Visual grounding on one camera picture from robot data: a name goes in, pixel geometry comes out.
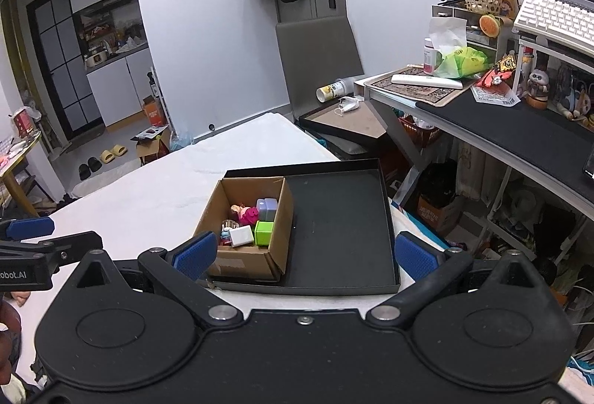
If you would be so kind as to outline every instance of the gray chair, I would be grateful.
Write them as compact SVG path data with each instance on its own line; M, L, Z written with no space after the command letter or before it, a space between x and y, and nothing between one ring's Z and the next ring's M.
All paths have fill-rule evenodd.
M338 78L363 74L355 37L345 16L279 23L276 38L295 120L321 107L316 89ZM349 155L367 152L352 141L320 136Z

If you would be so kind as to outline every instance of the blue gripper pad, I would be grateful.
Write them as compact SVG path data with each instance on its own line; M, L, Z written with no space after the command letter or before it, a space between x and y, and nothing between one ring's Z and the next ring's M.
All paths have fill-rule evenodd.
M205 232L168 252L167 261L173 268L196 281L217 258L218 244L213 232Z
M409 232L401 232L394 243L394 259L414 281L435 271L444 261L442 251Z
M51 235L55 229L53 220L48 217L17 220L8 225L6 236L12 241L27 240Z

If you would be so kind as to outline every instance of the slipper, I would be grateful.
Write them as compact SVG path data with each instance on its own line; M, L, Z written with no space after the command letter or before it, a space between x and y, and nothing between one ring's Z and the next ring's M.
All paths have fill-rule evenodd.
M97 171L99 171L101 169L101 167L103 166L101 164L101 161L99 161L95 157L89 158L88 161L87 161L87 164L91 168L91 171L93 173L96 173Z
M101 161L103 162L103 164L111 163L114 159L114 154L109 152L108 150L105 150L103 153L101 153Z
M112 148L112 153L114 153L116 156L123 156L124 154L126 154L128 152L128 150L122 146L121 144L116 144L113 148Z
M78 175L80 176L80 180L84 181L85 179L91 176L91 170L86 164L81 164L78 167Z

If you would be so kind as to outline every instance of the black desk mat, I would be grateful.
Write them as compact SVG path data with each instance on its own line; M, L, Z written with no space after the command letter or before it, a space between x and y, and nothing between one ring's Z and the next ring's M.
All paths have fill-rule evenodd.
M514 107L480 104L470 90L444 107L417 107L515 154L594 203L594 181L582 171L594 133L578 123L523 101Z
M287 269L279 282L213 277L227 290L346 296L396 293L394 230L378 160L229 171L225 177L284 176L293 195Z

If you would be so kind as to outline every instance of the floor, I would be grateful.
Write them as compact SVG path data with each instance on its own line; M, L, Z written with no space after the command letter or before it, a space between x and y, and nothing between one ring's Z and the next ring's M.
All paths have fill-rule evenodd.
M147 129L149 126L150 124L147 120L142 120L134 122L125 128L118 129L115 132L105 131L100 137L93 141L89 141L87 144L84 144L69 153L60 155L52 162L52 166L58 175L58 178L64 185L66 192L70 193L70 191L72 191L72 189L80 182L78 167L81 164L87 164L88 159L93 156L98 160L101 160L101 153L105 150L110 150L116 144L121 144L128 148L128 152L121 157L115 158L111 163L104 164L101 169L96 173L93 173L92 176L109 171L110 169L136 159L136 143L130 141L130 138L136 136L139 132Z

